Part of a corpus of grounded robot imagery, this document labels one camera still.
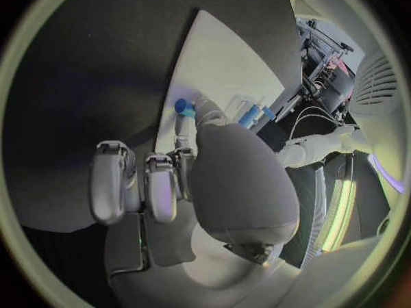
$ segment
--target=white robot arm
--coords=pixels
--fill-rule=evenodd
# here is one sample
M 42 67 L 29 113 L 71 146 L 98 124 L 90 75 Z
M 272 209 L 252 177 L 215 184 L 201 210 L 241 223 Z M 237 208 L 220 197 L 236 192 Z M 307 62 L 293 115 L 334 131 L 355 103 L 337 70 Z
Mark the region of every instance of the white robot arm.
M 371 153 L 372 148 L 359 129 L 344 125 L 327 135 L 289 140 L 277 158 L 284 168 L 300 168 L 319 162 L 332 152 L 352 153 L 355 150 Z

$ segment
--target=purple light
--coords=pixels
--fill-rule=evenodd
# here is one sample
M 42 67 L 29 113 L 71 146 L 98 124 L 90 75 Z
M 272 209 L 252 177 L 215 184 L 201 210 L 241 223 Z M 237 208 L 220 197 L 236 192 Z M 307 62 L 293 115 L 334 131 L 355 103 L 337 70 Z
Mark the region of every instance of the purple light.
M 377 167 L 378 171 L 381 172 L 382 176 L 387 180 L 387 182 L 394 188 L 398 193 L 403 194 L 404 193 L 404 186 L 402 182 L 396 180 L 391 176 L 388 172 L 384 170 L 382 165 L 379 163 L 377 157 L 374 154 L 371 154 L 371 158 L 374 161 L 375 166 Z

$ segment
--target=yellow light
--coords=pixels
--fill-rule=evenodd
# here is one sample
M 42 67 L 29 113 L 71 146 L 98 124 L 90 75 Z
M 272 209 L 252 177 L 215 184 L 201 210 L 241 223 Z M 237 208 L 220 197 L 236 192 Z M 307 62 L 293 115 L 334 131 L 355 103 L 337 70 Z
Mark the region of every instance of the yellow light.
M 353 211 L 356 189 L 355 181 L 343 181 L 334 218 L 330 220 L 329 231 L 322 245 L 324 251 L 336 250 L 344 240 Z

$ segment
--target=vent grille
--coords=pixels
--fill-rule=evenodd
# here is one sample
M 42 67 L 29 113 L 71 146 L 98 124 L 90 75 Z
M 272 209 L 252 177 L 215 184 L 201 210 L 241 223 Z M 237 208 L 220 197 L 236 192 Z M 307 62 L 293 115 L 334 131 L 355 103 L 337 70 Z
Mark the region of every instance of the vent grille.
M 397 81 L 388 60 L 379 56 L 362 66 L 351 102 L 353 109 L 362 114 L 389 112 L 397 105 Z

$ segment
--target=gray fabric cover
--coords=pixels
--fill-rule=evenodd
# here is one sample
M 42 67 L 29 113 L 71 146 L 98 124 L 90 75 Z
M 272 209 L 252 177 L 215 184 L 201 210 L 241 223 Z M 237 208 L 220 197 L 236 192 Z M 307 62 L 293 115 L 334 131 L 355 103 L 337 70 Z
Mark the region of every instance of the gray fabric cover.
M 299 203 L 272 150 L 239 124 L 205 125 L 197 145 L 190 187 L 200 225 L 228 243 L 288 242 Z

